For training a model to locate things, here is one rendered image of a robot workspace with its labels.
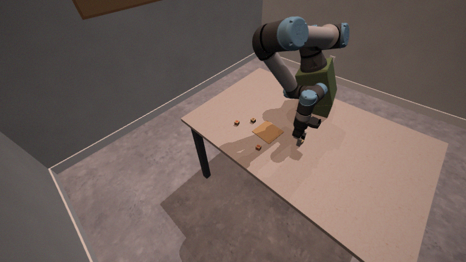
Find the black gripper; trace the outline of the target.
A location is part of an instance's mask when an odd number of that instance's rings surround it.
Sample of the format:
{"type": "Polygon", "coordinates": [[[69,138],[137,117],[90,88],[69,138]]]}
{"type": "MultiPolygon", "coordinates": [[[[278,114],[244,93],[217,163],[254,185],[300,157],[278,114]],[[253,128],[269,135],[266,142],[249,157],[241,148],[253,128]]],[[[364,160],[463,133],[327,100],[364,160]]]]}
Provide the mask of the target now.
{"type": "Polygon", "coordinates": [[[305,140],[305,136],[307,134],[305,130],[307,129],[307,127],[309,126],[311,128],[317,129],[322,122],[321,119],[318,119],[314,116],[311,117],[311,115],[303,116],[296,111],[296,116],[294,119],[294,131],[292,136],[294,136],[293,138],[297,139],[296,145],[299,147],[301,145],[302,139],[305,140]]]}

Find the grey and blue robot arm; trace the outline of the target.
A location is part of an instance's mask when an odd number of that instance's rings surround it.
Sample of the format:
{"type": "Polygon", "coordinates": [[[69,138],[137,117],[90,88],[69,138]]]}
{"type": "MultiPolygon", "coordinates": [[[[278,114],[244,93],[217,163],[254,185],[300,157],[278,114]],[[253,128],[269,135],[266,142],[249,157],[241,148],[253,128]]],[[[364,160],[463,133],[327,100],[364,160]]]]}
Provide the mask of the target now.
{"type": "Polygon", "coordinates": [[[299,50],[301,72],[316,72],[327,65],[322,50],[346,47],[349,30],[347,23],[307,26],[303,18],[292,16],[258,27],[252,45],[259,60],[266,64],[284,88],[284,96],[299,99],[297,112],[309,116],[314,106],[327,94],[327,86],[323,83],[299,86],[278,52],[299,50]]]}

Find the tan square mat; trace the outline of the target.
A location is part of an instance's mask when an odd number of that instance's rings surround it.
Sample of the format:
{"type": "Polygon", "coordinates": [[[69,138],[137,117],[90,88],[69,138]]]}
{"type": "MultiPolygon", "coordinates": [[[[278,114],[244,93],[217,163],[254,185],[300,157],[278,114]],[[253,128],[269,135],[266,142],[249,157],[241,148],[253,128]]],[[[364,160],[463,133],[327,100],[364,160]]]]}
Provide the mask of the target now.
{"type": "Polygon", "coordinates": [[[252,132],[268,144],[272,143],[276,138],[284,133],[283,130],[279,129],[267,120],[252,132]]]}

